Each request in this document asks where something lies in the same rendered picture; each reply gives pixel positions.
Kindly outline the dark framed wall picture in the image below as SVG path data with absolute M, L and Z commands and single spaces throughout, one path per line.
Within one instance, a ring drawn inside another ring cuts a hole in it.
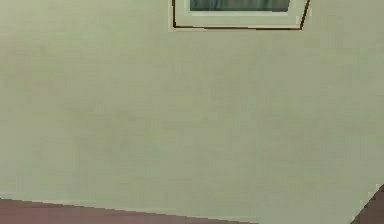
M 302 30 L 311 0 L 171 0 L 177 29 Z

